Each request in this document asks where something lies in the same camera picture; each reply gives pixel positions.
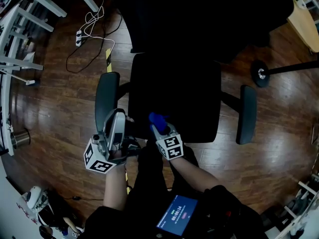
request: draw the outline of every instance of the desk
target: desk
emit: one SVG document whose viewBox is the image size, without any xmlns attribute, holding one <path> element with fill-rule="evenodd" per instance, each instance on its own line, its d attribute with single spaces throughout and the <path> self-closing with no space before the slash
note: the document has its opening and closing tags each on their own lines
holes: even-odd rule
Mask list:
<svg viewBox="0 0 319 239">
<path fill-rule="evenodd" d="M 313 17 L 307 9 L 298 7 L 294 0 L 294 11 L 288 17 L 287 21 L 293 27 L 294 31 L 304 42 L 304 44 L 315 53 L 319 52 L 319 34 Z"/>
</svg>

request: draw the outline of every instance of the office chair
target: office chair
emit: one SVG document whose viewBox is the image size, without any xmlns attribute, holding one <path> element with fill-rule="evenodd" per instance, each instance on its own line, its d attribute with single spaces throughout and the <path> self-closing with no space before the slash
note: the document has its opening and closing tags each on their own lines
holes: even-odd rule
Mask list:
<svg viewBox="0 0 319 239">
<path fill-rule="evenodd" d="M 183 142 L 213 142 L 215 140 L 220 101 L 239 113 L 236 142 L 252 140 L 257 116 L 256 92 L 241 86 L 240 99 L 221 91 L 220 65 L 211 62 L 211 69 L 186 70 L 186 66 L 165 66 L 158 55 L 137 54 L 134 57 L 131 81 L 119 86 L 118 73 L 101 75 L 95 100 L 95 120 L 98 133 L 103 131 L 109 112 L 117 101 L 129 93 L 125 135 L 151 139 L 149 114 L 163 115 L 180 133 Z"/>
</svg>

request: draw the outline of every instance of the white wall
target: white wall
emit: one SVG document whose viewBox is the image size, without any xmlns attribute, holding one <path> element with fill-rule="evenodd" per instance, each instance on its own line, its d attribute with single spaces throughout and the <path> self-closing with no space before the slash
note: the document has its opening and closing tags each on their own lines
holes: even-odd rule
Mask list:
<svg viewBox="0 0 319 239">
<path fill-rule="evenodd" d="M 38 225 L 28 219 L 16 205 L 20 197 L 18 191 L 7 181 L 3 163 L 0 159 L 0 239 L 41 239 Z M 53 229 L 57 239 L 62 234 Z"/>
</svg>

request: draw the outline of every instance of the display screen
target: display screen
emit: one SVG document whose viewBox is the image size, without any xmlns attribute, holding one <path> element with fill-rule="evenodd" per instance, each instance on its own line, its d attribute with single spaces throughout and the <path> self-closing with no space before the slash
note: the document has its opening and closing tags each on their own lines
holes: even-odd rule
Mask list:
<svg viewBox="0 0 319 239">
<path fill-rule="evenodd" d="M 172 234 L 181 236 L 192 216 L 197 200 L 175 196 L 157 227 Z"/>
</svg>

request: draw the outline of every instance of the metal stand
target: metal stand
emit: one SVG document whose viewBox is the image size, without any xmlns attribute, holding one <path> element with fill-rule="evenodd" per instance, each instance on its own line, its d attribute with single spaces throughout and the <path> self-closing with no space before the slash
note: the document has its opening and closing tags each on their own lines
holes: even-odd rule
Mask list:
<svg viewBox="0 0 319 239">
<path fill-rule="evenodd" d="M 311 61 L 311 62 L 296 64 L 291 66 L 284 66 L 284 67 L 269 70 L 263 61 L 255 60 L 251 64 L 250 73 L 254 83 L 258 87 L 264 88 L 268 86 L 270 75 L 272 74 L 280 74 L 285 72 L 292 72 L 292 71 L 318 68 L 318 67 L 319 67 L 319 61 L 317 60 L 317 61 Z"/>
</svg>

